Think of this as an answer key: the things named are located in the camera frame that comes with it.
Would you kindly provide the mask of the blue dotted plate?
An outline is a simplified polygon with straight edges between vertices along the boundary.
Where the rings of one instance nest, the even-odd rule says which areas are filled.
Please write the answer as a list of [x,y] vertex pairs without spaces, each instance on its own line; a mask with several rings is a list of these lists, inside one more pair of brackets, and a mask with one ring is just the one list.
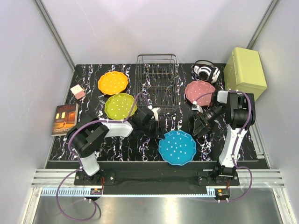
[[181,130],[166,133],[159,141],[158,151],[162,159],[173,166],[183,166],[193,161],[197,152],[193,137]]

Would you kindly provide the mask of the lime green dotted plate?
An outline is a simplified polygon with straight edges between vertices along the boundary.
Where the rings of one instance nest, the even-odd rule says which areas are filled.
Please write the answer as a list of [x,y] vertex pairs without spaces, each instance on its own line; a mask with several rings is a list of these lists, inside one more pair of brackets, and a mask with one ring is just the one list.
[[104,111],[110,119],[125,119],[130,113],[134,101],[134,97],[127,93],[115,94],[108,98]]

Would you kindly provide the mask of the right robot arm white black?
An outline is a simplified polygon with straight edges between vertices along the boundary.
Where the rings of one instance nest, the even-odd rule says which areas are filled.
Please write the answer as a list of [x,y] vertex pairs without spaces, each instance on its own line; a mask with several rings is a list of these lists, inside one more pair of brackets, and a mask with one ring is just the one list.
[[202,137],[211,132],[215,119],[225,114],[227,124],[227,136],[224,147],[209,174],[197,174],[201,181],[214,182],[216,185],[224,185],[236,177],[236,171],[244,167],[237,166],[237,157],[242,140],[255,123],[255,97],[253,93],[241,91],[215,91],[210,93],[212,97],[211,108],[204,112],[199,105],[194,104],[194,127],[192,135]]

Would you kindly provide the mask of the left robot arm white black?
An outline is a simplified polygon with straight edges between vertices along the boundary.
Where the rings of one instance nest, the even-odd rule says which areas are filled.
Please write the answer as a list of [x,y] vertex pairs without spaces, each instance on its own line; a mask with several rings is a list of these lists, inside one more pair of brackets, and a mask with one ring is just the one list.
[[144,134],[149,138],[164,139],[159,121],[161,115],[161,108],[149,106],[125,120],[105,120],[87,116],[76,124],[68,131],[66,139],[69,151],[77,156],[85,180],[95,185],[102,178],[95,151],[106,138],[128,138]]

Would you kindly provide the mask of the pink dotted plate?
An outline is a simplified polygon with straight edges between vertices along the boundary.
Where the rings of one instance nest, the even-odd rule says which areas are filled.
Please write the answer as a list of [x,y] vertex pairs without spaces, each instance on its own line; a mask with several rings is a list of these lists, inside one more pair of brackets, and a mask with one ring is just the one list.
[[192,81],[186,86],[185,96],[191,102],[196,102],[199,106],[209,106],[211,103],[212,93],[215,88],[205,81]]

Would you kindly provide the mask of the orange dotted plate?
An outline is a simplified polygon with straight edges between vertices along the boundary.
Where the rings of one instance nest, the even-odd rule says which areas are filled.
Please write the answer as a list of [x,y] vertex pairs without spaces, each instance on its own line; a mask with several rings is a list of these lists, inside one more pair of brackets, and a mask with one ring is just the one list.
[[107,95],[123,92],[128,85],[128,77],[118,71],[107,72],[98,81],[98,89]]

